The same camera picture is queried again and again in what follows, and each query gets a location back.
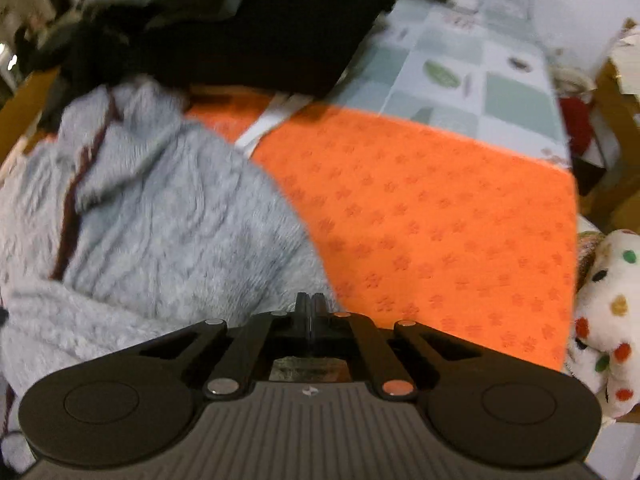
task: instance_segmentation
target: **patterned tablecloth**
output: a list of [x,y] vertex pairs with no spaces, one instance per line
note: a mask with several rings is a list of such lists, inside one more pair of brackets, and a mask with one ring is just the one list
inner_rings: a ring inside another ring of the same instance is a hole
[[385,21],[329,102],[569,166],[545,55],[527,20],[489,1],[471,15],[399,0]]

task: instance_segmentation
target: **white plush with colored spots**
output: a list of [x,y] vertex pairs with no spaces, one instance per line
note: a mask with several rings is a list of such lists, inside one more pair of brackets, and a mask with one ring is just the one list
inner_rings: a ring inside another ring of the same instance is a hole
[[603,415],[625,415],[640,401],[640,236],[624,230],[604,238],[574,319],[566,371],[594,393],[604,390]]

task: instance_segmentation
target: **circular pad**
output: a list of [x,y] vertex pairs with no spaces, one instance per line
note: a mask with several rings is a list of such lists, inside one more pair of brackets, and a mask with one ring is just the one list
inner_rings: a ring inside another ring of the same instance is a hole
[[66,396],[65,409],[89,424],[109,424],[125,418],[138,405],[138,393],[122,383],[99,381],[77,387]]
[[170,446],[193,411],[191,391],[157,360],[119,356],[45,377],[24,396],[18,418],[37,454],[109,468]]
[[533,384],[498,384],[482,394],[487,413],[508,424],[539,424],[556,410],[553,395]]
[[514,362],[443,377],[427,398],[435,430],[462,454],[504,468],[583,459],[600,429],[598,401],[574,378]]

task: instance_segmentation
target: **pile of clothes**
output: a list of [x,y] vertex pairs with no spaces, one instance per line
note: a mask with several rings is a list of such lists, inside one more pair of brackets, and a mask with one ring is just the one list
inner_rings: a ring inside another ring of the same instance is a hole
[[0,189],[2,373],[16,402],[2,455],[33,462],[21,397],[53,371],[201,322],[292,308],[300,290],[337,308],[305,226],[242,152],[149,80],[67,107]]
[[[237,326],[300,290],[339,308],[305,226],[247,158],[272,108],[331,91],[394,3],[81,0],[47,36],[27,72],[60,67],[39,125],[57,137],[0,187],[5,463],[34,462],[18,408],[53,371],[207,317]],[[193,85],[276,99],[238,149],[184,118],[174,89]]]
[[61,66],[40,126],[100,84],[144,73],[166,86],[246,86],[324,97],[395,0],[82,0],[32,70]]

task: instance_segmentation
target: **orange cloth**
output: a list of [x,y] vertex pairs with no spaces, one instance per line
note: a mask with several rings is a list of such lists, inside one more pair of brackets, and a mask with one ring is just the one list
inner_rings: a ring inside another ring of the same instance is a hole
[[[190,111],[233,142],[270,98]],[[559,369],[575,283],[571,174],[422,126],[314,104],[252,160],[308,225],[338,299]]]

